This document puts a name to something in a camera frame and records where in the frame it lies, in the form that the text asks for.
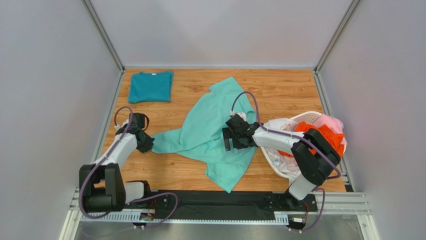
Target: pile of clothes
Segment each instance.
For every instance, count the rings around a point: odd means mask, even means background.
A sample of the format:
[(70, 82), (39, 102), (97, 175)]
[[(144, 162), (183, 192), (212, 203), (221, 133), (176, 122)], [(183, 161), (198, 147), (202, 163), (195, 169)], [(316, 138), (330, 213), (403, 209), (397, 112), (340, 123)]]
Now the pile of clothes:
[[(291, 132), (306, 132), (309, 129), (317, 129), (340, 157), (343, 156), (345, 146), (348, 144), (343, 134), (343, 123), (339, 119), (325, 114), (322, 114), (313, 124), (304, 121), (298, 123), (289, 118), (279, 118), (268, 121), (265, 126)], [(292, 184), (301, 173), (295, 158), (287, 152), (271, 147), (264, 149), (273, 166), (287, 176), (290, 184)]]

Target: gray wall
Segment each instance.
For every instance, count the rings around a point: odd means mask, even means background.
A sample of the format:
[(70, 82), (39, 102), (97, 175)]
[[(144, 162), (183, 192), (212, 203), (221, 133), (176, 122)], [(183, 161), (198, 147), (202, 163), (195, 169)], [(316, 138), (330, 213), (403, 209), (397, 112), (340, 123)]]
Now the gray wall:
[(126, 66), (313, 67), (351, 0), (94, 0)]
[(118, 79), (79, 0), (0, 2), (0, 239), (58, 239)]
[(426, 1), (361, 2), (321, 76), (381, 239), (425, 239)]

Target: folded blue shirt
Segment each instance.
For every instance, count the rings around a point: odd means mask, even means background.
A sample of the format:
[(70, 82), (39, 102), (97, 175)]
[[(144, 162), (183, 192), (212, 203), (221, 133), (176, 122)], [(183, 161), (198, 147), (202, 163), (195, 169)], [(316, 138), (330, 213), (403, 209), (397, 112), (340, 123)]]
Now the folded blue shirt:
[(170, 102), (172, 83), (172, 71), (135, 73), (131, 76), (127, 101), (130, 104)]
[[(154, 136), (154, 153), (177, 153), (207, 164), (205, 175), (228, 193), (235, 187), (249, 167), (256, 147), (225, 151), (222, 128), (230, 119), (235, 98), (243, 92), (233, 77), (209, 87), (186, 115), (179, 129), (165, 131)], [(247, 121), (253, 123), (256, 112), (246, 95), (235, 104), (235, 112), (244, 112)]]

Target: wooden tabletop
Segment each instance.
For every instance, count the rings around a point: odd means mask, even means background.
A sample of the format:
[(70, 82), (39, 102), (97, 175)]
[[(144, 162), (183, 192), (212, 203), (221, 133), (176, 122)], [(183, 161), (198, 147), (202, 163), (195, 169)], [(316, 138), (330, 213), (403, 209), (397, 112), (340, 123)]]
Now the wooden tabletop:
[[(166, 70), (174, 73), (170, 102), (127, 102), (134, 73)], [(298, 69), (127, 69), (114, 112), (122, 106), (130, 106), (134, 112), (146, 114), (150, 119), (146, 133), (150, 136), (178, 129), (199, 98), (210, 92), (208, 88), (230, 76), (242, 89), (255, 95), (262, 122), (291, 118), (306, 111), (322, 112), (312, 72)], [(123, 110), (118, 114), (117, 122), (121, 124), (128, 117), (129, 112)], [(111, 121), (104, 152), (113, 142), (115, 132), (114, 121)], [(204, 162), (175, 153), (149, 151), (142, 154), (135, 150), (124, 164), (121, 175), (124, 182), (147, 180), (154, 190), (222, 191), (205, 176), (206, 167)], [(276, 175), (261, 149), (257, 148), (247, 172), (233, 191), (285, 191), (288, 187), (289, 180)], [(346, 191), (342, 178), (329, 180), (323, 187), (328, 192)]]

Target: white laundry basket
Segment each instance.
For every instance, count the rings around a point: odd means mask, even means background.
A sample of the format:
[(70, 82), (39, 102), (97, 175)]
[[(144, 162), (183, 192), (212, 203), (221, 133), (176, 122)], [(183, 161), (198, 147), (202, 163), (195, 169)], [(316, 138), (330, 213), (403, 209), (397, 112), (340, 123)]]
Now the white laundry basket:
[[(304, 113), (299, 114), (297, 116), (294, 116), (290, 119), (293, 120), (293, 121), (296, 121), (297, 123), (305, 122), (307, 124), (313, 125), (321, 117), (321, 115), (322, 115), (322, 113), (317, 112), (317, 111), (307, 111), (307, 112), (304, 112)], [(270, 167), (273, 169), (273, 171), (278, 176), (288, 179), (289, 176), (287, 174), (281, 172), (280, 170), (278, 170), (278, 168), (273, 164), (274, 159), (270, 159), (265, 148), (264, 147), (260, 147), (260, 148), (262, 149), (262, 153), (265, 156), (267, 163), (270, 165)]]

